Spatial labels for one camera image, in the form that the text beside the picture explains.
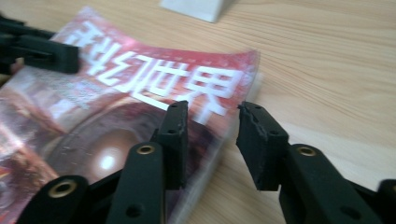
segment magazine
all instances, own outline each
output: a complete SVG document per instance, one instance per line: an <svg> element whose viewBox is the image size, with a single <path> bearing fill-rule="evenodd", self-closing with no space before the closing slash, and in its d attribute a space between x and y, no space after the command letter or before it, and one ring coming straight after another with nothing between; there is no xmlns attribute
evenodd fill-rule
<svg viewBox="0 0 396 224"><path fill-rule="evenodd" d="M187 100L188 184L166 192L168 220L183 220L253 84L258 53L147 46L89 7L53 40L80 47L77 74L25 66L0 90L0 222L14 223L53 178L94 183L118 171L166 108Z"/></svg>

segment wooden table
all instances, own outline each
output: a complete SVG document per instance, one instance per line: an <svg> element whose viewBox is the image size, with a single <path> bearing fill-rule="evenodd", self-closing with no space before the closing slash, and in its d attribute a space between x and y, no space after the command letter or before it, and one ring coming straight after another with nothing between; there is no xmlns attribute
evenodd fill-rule
<svg viewBox="0 0 396 224"><path fill-rule="evenodd" d="M3 0L0 10L58 31L88 5L152 46L256 49L264 79L254 102L272 113L291 143L318 147L345 178L369 189L396 178L395 0L240 0L217 23L159 2ZM277 193L254 189L234 141L225 144L188 223L284 223Z"/></svg>

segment screw hole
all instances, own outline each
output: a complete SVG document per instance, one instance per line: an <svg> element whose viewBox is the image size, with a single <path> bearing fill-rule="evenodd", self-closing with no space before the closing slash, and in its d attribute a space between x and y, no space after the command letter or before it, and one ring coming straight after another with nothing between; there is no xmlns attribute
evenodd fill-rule
<svg viewBox="0 0 396 224"><path fill-rule="evenodd" d="M355 220L361 219L361 213L356 211L354 208L351 208L348 206L342 206L340 208L340 210L342 213L344 213L345 215L347 215Z"/></svg>
<svg viewBox="0 0 396 224"><path fill-rule="evenodd" d="M73 192L77 187L77 183L74 180L66 179L57 185L53 186L49 190L49 196L51 198L62 198Z"/></svg>
<svg viewBox="0 0 396 224"><path fill-rule="evenodd" d="M128 217L140 217L143 214L144 209L145 207L143 204L132 204L126 209L125 214Z"/></svg>
<svg viewBox="0 0 396 224"><path fill-rule="evenodd" d="M137 149L137 153L142 155L150 154L153 151L154 151L154 147L152 146L142 146Z"/></svg>
<svg viewBox="0 0 396 224"><path fill-rule="evenodd" d="M314 149L309 148L309 147L299 147L299 148L297 148L297 150L303 156L316 156L317 155L317 153L314 151Z"/></svg>

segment white object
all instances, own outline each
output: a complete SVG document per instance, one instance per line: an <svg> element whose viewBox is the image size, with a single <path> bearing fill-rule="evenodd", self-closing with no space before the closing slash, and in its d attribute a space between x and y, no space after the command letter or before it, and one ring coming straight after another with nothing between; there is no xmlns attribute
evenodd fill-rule
<svg viewBox="0 0 396 224"><path fill-rule="evenodd" d="M215 22L226 0L162 0L161 6L204 21Z"/></svg>

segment book cover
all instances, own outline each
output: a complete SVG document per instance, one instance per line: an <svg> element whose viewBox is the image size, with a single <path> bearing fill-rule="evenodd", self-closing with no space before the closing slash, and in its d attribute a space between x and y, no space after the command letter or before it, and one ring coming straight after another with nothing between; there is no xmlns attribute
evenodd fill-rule
<svg viewBox="0 0 396 224"><path fill-rule="evenodd" d="M253 85L258 53L147 46L89 7L53 40L80 47L77 74L25 66L0 90L0 222L14 223L53 178L94 183L118 171L131 146L160 127L166 108L187 100L188 185L166 194L168 220L178 223Z"/></svg>

